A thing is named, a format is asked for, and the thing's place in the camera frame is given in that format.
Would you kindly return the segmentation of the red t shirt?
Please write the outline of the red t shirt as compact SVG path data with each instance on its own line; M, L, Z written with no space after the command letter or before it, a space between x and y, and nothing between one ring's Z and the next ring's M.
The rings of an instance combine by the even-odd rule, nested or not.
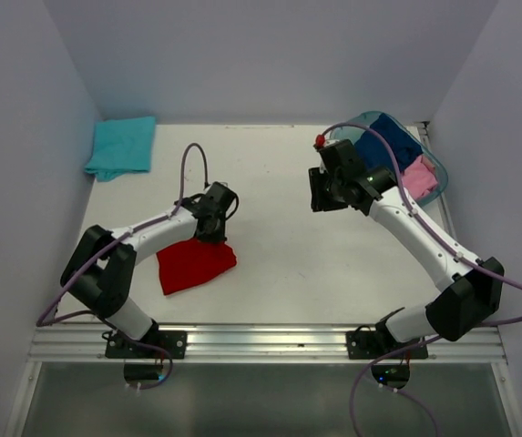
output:
M188 239L160 250L159 284L163 294L204 285L237 265L237 256L225 242L207 243Z

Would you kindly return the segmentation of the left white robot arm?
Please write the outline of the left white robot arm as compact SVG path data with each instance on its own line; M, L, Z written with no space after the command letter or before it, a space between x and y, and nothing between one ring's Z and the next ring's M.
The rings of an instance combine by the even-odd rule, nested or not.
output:
M60 284L95 316L127 336L141 358L156 351L156 322L130 298L135 268L155 257L164 295L204 285L234 268L226 222L240 204L238 195L215 182L182 198L161 215L126 228L87 229Z

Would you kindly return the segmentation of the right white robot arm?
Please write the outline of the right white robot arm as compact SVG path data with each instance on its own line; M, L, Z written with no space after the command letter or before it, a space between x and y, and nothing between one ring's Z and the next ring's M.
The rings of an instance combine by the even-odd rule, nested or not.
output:
M500 304L504 268L461 247L399 190L385 167L367 169L348 140L318 137L321 165L309 170L314 212L353 208L388 230L419 262L439 294L431 302L395 310L380 319L374 345L395 357L407 343L439 335L450 341L494 314Z

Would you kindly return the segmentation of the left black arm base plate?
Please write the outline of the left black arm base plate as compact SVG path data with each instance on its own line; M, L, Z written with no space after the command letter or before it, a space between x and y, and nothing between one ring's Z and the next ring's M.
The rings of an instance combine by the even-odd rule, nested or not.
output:
M130 340L117 331L105 331L105 356L109 359L164 359L182 360L185 357L188 334L184 330L158 330L141 340Z

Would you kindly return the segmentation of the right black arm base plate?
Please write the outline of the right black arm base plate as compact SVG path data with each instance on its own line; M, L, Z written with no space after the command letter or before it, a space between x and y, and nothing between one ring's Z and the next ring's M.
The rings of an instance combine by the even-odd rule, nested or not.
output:
M417 346L421 339L406 343L395 341L388 333L379 332L373 325L361 325L345 332L345 347L350 360L374 360L392 351L408 347L399 359L425 360L429 357L426 346Z

